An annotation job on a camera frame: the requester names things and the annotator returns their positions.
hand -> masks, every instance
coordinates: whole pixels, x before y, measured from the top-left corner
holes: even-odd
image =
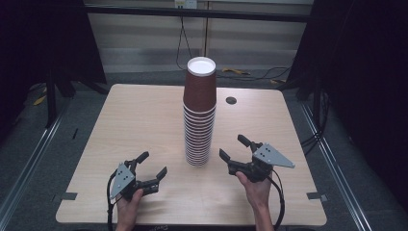
[[[272,220],[269,212],[269,192],[270,181],[265,179],[263,182],[252,183],[240,171],[235,174],[245,188],[246,198],[252,206],[254,212],[255,225],[257,231],[273,231]]]
[[[245,174],[237,171],[236,176],[240,180],[241,184],[245,188],[246,198],[253,209],[269,206],[269,192],[270,181],[265,179],[263,182],[252,183]]]
[[[133,193],[132,200],[120,199],[120,194],[116,196],[117,207],[117,227],[116,231],[131,231],[136,224],[139,202],[143,196],[143,190],[139,189]]]

black panel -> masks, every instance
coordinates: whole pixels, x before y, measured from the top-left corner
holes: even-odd
[[[314,90],[317,77],[323,78],[342,31],[351,0],[315,0],[311,20],[306,24],[300,45],[294,58],[288,84],[282,89],[302,86],[298,93],[306,99]]]
[[[408,5],[396,0],[356,0],[344,19],[343,30],[329,32],[340,35],[339,43],[320,47],[334,50],[332,59],[309,47],[316,48],[313,36],[321,32],[305,31],[307,38],[298,53],[303,62],[293,66],[302,64],[305,68],[297,71],[303,72],[320,70],[323,87],[349,135],[408,211]],[[313,62],[304,65],[310,57]],[[306,76],[314,83],[316,76]],[[301,90],[310,93],[312,87],[303,84]]]
[[[88,15],[27,7],[37,2],[47,3],[0,1],[0,140],[23,109],[29,87],[46,82],[49,73],[56,83],[106,83]]]

stack of cups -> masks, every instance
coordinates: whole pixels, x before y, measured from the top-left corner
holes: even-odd
[[[189,61],[183,102],[186,160],[192,166],[202,166],[210,156],[216,117],[217,78],[214,61],[205,57]]]

white wall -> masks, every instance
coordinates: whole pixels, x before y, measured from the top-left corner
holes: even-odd
[[[244,0],[198,2],[198,9],[218,11],[309,14],[311,3],[291,0],[291,4],[243,3]],[[279,0],[257,0],[257,2]],[[152,8],[173,8],[173,1],[86,0],[105,4]],[[177,47],[181,19],[169,16],[89,14],[90,24],[106,72],[133,72],[178,69]],[[271,68],[292,63],[304,31],[304,23],[267,22],[236,19],[184,18],[193,56],[214,59],[219,68]],[[179,64],[190,58],[182,38]]]

table surface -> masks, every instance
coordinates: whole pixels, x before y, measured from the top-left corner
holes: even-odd
[[[243,134],[252,141],[270,143],[295,164],[295,168],[275,167],[286,201],[282,224],[326,223],[320,200],[307,197],[306,193],[317,190],[280,91],[218,88],[210,159],[202,167],[193,167],[184,154],[183,90],[172,86],[112,87],[67,189],[78,193],[77,197],[62,201],[58,222],[105,223],[109,176],[120,162],[148,151],[150,156],[136,169],[137,177],[154,179],[163,167],[168,173],[159,192],[142,199],[137,223],[252,225],[254,217],[245,191],[218,156],[222,148],[232,160],[250,162],[250,149],[237,141],[237,135]],[[228,96],[235,97],[237,103],[226,103]],[[274,187],[269,208],[275,222],[280,206]]]

